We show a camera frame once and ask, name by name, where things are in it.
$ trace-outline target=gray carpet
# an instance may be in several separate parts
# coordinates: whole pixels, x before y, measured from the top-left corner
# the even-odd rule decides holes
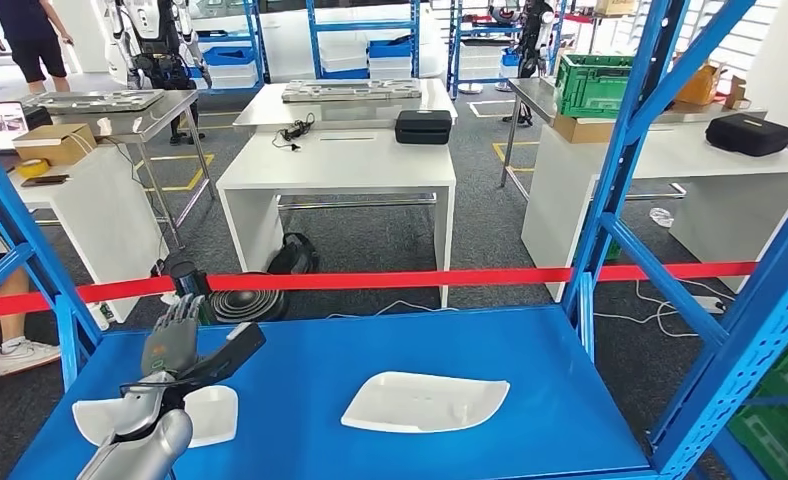
[[[511,184],[504,189],[498,188],[501,163],[492,143],[505,142],[508,126],[501,124],[498,118],[476,118],[466,104],[468,101],[509,98],[509,94],[494,92],[489,87],[482,95],[463,95],[457,102],[461,117],[450,142],[458,177],[452,253],[454,268],[532,266],[520,241],[525,201]],[[243,96],[204,98],[201,110],[237,112],[247,99]],[[480,107],[480,112],[492,114],[510,108],[509,104],[492,104]],[[201,126],[225,126],[231,123],[232,118],[227,115],[203,116]],[[539,128],[536,125],[520,129],[516,140],[534,141]],[[210,171],[217,179],[242,147],[243,138],[231,128],[206,128],[203,131],[208,135],[203,143],[204,149],[215,155]],[[168,136],[169,133],[162,135],[151,143],[153,155],[193,154],[191,146],[166,145]],[[514,165],[531,167],[536,148],[517,147]],[[157,162],[162,184],[186,185],[196,172],[195,162],[194,159]],[[530,175],[520,174],[527,187]],[[644,192],[665,191],[667,188],[664,182],[634,185],[635,191]],[[171,208],[180,211],[188,195],[189,192],[168,193]],[[693,261],[666,230],[649,219],[648,211],[652,206],[676,208],[674,201],[630,202],[623,218],[661,260]],[[322,269],[327,272],[434,269],[432,225],[432,212],[428,207],[294,211],[284,216],[286,231],[302,232],[312,239],[321,255]],[[58,228],[47,228],[45,232],[74,281],[89,282],[87,272],[64,233]],[[193,259],[211,273],[240,270],[218,201],[201,201],[181,232],[187,249],[174,255]],[[719,282],[709,284],[726,292]],[[648,284],[643,288],[647,295],[657,296]],[[429,307],[437,307],[439,303],[437,289],[303,292],[291,296],[289,317],[319,318],[336,312],[372,314],[398,299]],[[454,288],[450,294],[451,306],[459,308],[547,301],[549,295],[540,285]],[[644,318],[655,310],[655,305],[636,298],[633,284],[599,285],[595,305],[599,312],[636,318]],[[157,299],[142,299],[133,318],[125,326],[116,328],[150,325],[162,310],[163,306]],[[686,329],[675,317],[669,318],[668,328],[674,331]],[[31,315],[27,330],[31,338],[56,343],[54,321],[48,313]],[[598,320],[596,339],[598,369],[631,428],[643,441],[645,429],[650,428],[664,410],[682,375],[697,356],[700,341],[667,338],[653,322],[636,325],[614,319]],[[57,364],[0,378],[0,479],[6,477],[61,393],[61,374]],[[713,478],[726,477],[718,472]]]

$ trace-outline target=humanoid robot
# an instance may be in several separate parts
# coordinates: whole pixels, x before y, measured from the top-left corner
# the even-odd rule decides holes
[[[185,45],[194,66],[211,88],[211,76],[197,44],[197,32],[191,23],[189,0],[105,0],[111,14],[112,34],[128,69],[127,84],[131,89],[143,88],[141,72],[152,88],[161,90],[194,90],[188,65],[180,53]],[[191,113],[197,122],[196,102]],[[179,117],[170,124],[170,144],[178,145],[184,135],[179,133]]]
[[[536,72],[539,75],[547,71],[547,48],[550,43],[550,32],[556,13],[553,7],[545,0],[526,0],[523,10],[515,16],[509,3],[517,5],[517,0],[506,0],[506,8],[494,9],[489,5],[489,12],[496,20],[508,18],[509,23],[520,21],[522,23],[521,36],[515,48],[521,60],[518,64],[518,78],[530,78]],[[512,117],[503,117],[504,122],[512,121]],[[521,113],[517,118],[521,125],[532,125],[532,111],[526,105],[521,105]]]

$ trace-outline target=blue tabletop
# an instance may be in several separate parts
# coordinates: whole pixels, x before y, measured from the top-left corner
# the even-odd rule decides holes
[[[236,438],[188,450],[180,480],[494,479],[647,467],[594,365],[557,306],[305,320],[262,325],[267,343],[228,381]],[[200,330],[201,353],[229,329]],[[12,472],[75,478],[95,447],[76,400],[114,398],[140,378],[145,333],[107,335]],[[484,424],[398,434],[341,425],[362,384],[383,371],[506,380]]]

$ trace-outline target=window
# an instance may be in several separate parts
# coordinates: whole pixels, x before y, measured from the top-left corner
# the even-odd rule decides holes
[[[709,59],[722,62],[727,72],[722,80],[722,91],[729,90],[729,79],[733,75],[746,77],[753,65],[753,59],[759,53],[762,39],[774,20],[777,8],[782,0],[756,0],[756,4],[747,11],[744,18],[733,27]],[[650,11],[651,0],[641,0],[636,15],[620,21],[615,34],[615,42],[638,47],[647,12]],[[712,16],[724,5],[724,0],[691,0],[686,12],[685,23],[677,41],[677,50],[688,48],[691,40],[696,38],[703,28],[709,24]]]

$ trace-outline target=white sneaker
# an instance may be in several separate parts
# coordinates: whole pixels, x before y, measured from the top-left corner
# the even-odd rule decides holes
[[[40,367],[61,358],[61,348],[23,340],[8,354],[0,352],[0,377]]]

